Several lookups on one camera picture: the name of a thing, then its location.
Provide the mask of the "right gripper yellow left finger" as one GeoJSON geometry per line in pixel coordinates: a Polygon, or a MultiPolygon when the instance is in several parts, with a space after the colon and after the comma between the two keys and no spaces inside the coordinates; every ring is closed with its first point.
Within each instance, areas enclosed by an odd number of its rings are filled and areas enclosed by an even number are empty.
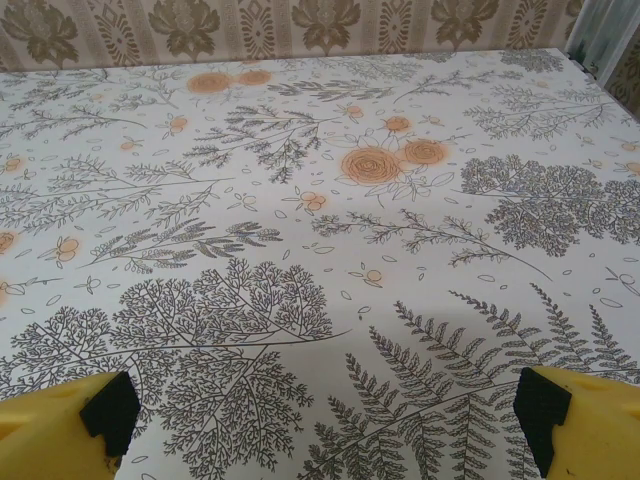
{"type": "Polygon", "coordinates": [[[91,375],[1,402],[3,479],[113,479],[139,399],[126,372],[91,375]]]}

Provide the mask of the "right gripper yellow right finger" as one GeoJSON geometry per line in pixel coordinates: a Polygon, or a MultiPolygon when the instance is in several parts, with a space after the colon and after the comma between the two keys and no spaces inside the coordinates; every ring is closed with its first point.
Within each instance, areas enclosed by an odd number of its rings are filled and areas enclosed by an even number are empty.
{"type": "Polygon", "coordinates": [[[637,386],[560,368],[526,367],[514,413],[542,478],[639,478],[637,386]]]}

